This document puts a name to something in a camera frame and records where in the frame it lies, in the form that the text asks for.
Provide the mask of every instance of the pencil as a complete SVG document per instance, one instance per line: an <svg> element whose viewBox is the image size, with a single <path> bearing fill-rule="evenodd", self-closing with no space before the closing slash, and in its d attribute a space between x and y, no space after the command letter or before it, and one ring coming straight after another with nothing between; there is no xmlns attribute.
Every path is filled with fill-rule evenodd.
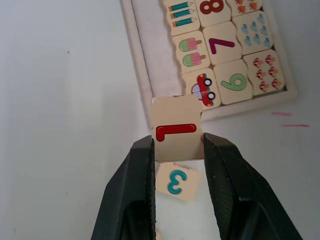
<svg viewBox="0 0 320 240"><path fill-rule="evenodd" d="M192 14L194 11L195 11L195 10L193 10L193 9L178 11L178 12L175 12L175 13L171 13L170 16L171 16L172 19L176 19L176 18L185 16L185 15Z"/></svg>
<svg viewBox="0 0 320 240"><path fill-rule="evenodd" d="M172 25L175 28L175 27L186 25L186 24L192 24L195 20L197 20L197 19L194 18L194 17L189 17L189 18L186 18L186 19L175 21L175 22L172 23Z"/></svg>
<svg viewBox="0 0 320 240"><path fill-rule="evenodd" d="M183 3L179 3L173 6L169 7L169 12L175 11L175 10L180 10L180 9L184 9L184 8L188 8L193 4L193 2L190 1L186 1Z"/></svg>

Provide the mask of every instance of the wooden puzzle tile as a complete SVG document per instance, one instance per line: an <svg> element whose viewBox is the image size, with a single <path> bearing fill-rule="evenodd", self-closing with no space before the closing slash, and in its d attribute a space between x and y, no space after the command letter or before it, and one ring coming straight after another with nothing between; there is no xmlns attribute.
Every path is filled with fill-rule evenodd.
<svg viewBox="0 0 320 240"><path fill-rule="evenodd" d="M253 95L261 95L283 89L286 81L274 50L261 51L243 57L248 66Z"/></svg>
<svg viewBox="0 0 320 240"><path fill-rule="evenodd" d="M248 81L248 68L240 59L213 68L224 105L253 98L253 87Z"/></svg>
<svg viewBox="0 0 320 240"><path fill-rule="evenodd" d="M182 73L188 73L210 66L210 57L201 31L192 31L172 38L175 55Z"/></svg>
<svg viewBox="0 0 320 240"><path fill-rule="evenodd" d="M164 240L161 232L158 229L155 230L155 240Z"/></svg>
<svg viewBox="0 0 320 240"><path fill-rule="evenodd" d="M213 65L241 59L242 48L237 40L237 29L231 21L205 27L203 35Z"/></svg>
<svg viewBox="0 0 320 240"><path fill-rule="evenodd" d="M195 0L195 4L203 28L231 19L231 10L226 0Z"/></svg>
<svg viewBox="0 0 320 240"><path fill-rule="evenodd" d="M151 123L157 162L204 158L201 112L201 102L194 95L153 99Z"/></svg>
<svg viewBox="0 0 320 240"><path fill-rule="evenodd" d="M274 40L263 11L254 11L232 19L237 28L237 38L242 54L248 55L270 49Z"/></svg>
<svg viewBox="0 0 320 240"><path fill-rule="evenodd" d="M172 36L185 34L200 28L194 0L165 0L163 4Z"/></svg>
<svg viewBox="0 0 320 240"><path fill-rule="evenodd" d="M183 201L193 202L200 176L198 171L180 167L173 162L161 163L155 178L155 189Z"/></svg>
<svg viewBox="0 0 320 240"><path fill-rule="evenodd" d="M221 97L214 71L204 68L182 75L185 82L185 94L195 95L202 103L202 109L212 109L221 105Z"/></svg>
<svg viewBox="0 0 320 240"><path fill-rule="evenodd" d="M262 0L226 0L231 8L232 17L248 14L261 9Z"/></svg>

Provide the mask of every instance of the white table surface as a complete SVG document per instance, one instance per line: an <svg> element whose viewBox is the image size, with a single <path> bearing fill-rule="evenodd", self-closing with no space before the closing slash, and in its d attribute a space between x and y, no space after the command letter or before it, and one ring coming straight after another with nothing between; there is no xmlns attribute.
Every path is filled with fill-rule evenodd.
<svg viewBox="0 0 320 240"><path fill-rule="evenodd" d="M315 240L320 2L272 2L299 98L202 127L235 143L302 237ZM88 240L108 180L149 134L120 3L2 1L0 29L0 239ZM202 162L182 165L203 172ZM156 194L165 240L219 239L205 181L194 204Z"/></svg>

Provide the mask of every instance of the blue number 3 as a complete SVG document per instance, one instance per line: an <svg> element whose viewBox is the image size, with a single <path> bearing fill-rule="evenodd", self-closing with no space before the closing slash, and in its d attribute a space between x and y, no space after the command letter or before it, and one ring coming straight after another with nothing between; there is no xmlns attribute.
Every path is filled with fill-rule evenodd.
<svg viewBox="0 0 320 240"><path fill-rule="evenodd" d="M178 186L180 184L179 181L176 179L176 176L178 176L178 175L182 178L183 181L187 180L187 174L185 174L181 170L173 170L170 173L171 182L169 182L169 184L168 184L168 191L169 191L169 193L174 194L174 195L178 195L182 192L182 189L180 187L178 187L177 189L174 189L174 186Z"/></svg>

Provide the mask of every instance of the red car illustration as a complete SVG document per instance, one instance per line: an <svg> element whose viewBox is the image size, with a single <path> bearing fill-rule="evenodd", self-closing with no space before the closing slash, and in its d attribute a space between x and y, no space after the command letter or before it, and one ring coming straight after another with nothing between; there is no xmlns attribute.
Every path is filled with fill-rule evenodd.
<svg viewBox="0 0 320 240"><path fill-rule="evenodd" d="M207 78L207 75L200 74L196 79L197 84L193 85L191 93L195 95L199 100L202 100L203 104L207 107L214 105L214 99L216 95L210 91L212 80Z"/></svg>

